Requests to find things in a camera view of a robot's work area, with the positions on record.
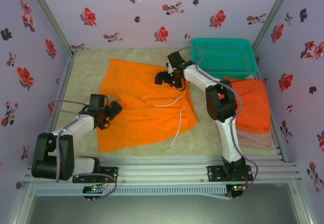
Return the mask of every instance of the enclosure floor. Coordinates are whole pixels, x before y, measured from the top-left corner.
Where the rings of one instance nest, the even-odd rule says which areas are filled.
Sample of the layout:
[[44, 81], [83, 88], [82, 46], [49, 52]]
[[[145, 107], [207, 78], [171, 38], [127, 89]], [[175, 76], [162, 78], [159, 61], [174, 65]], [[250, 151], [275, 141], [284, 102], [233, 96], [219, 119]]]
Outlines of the enclosure floor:
[[[90, 94], [99, 93], [99, 87], [109, 68], [110, 59], [142, 62], [165, 66], [167, 55], [175, 49], [111, 49], [79, 50], [67, 85], [65, 100], [89, 103]], [[184, 59], [190, 59], [190, 51], [181, 52]], [[97, 131], [86, 133], [74, 144], [76, 156], [175, 156], [175, 155], [222, 155], [222, 143], [215, 122], [206, 110], [205, 93], [191, 84], [191, 95], [195, 113], [199, 120], [192, 130], [178, 135], [168, 150], [173, 138], [151, 145], [129, 147], [121, 150], [99, 153]], [[79, 111], [80, 105], [63, 104], [62, 109]], [[57, 127], [65, 126], [74, 115], [60, 113]], [[273, 155], [275, 150], [259, 150], [241, 147], [247, 155]]]

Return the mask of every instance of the lavender wall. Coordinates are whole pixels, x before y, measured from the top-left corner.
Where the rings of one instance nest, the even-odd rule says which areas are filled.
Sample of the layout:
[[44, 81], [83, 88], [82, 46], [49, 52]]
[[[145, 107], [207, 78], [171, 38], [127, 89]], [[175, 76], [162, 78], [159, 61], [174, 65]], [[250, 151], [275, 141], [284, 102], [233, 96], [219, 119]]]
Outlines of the lavender wall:
[[46, 2], [71, 45], [100, 49], [182, 47], [190, 36], [246, 38], [253, 43], [275, 0]]
[[8, 223], [68, 54], [34, 0], [0, 4], [0, 223]]
[[324, 220], [323, 0], [287, 0], [260, 49], [274, 118], [289, 159], [303, 173], [310, 209]]

